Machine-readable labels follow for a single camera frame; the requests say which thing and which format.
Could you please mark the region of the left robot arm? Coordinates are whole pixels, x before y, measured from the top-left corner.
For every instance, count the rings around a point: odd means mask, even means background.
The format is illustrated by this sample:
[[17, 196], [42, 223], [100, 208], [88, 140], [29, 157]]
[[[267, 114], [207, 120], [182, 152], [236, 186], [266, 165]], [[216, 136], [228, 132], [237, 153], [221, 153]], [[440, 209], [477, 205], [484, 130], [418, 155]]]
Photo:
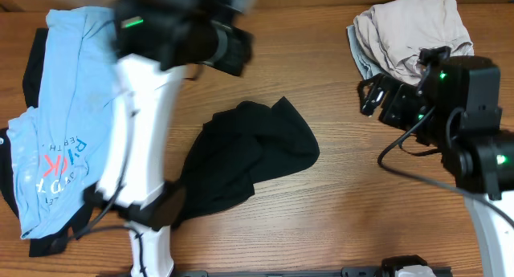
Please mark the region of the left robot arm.
[[252, 35], [235, 17], [255, 0], [117, 0], [113, 6], [117, 96], [108, 157], [86, 203], [115, 210], [128, 231], [132, 276], [170, 276], [171, 226], [186, 197], [164, 179], [169, 122], [187, 67], [239, 76], [252, 56]]

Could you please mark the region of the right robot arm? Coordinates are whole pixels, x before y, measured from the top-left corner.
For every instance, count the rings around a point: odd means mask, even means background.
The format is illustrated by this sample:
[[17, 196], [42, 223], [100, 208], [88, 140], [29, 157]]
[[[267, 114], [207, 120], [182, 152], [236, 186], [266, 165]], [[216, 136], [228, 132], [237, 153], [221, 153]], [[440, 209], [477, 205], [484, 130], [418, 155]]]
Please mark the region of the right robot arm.
[[[361, 114], [403, 134], [377, 159], [384, 170], [463, 196], [486, 276], [513, 274], [513, 133], [500, 127], [500, 68], [489, 58], [451, 55], [449, 47], [424, 49], [418, 85], [384, 73], [357, 86]], [[394, 169], [384, 158], [409, 137], [440, 154], [454, 185]]]

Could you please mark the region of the black t-shirt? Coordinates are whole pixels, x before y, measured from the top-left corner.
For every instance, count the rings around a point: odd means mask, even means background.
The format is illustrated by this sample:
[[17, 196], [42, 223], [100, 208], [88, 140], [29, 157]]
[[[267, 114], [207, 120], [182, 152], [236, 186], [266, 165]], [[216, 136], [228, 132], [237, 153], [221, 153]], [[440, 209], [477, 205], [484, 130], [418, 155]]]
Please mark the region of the black t-shirt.
[[186, 200], [172, 227], [237, 206], [256, 183], [308, 169], [319, 155], [314, 133], [286, 97], [271, 107], [243, 101], [216, 112], [184, 161], [178, 183]]

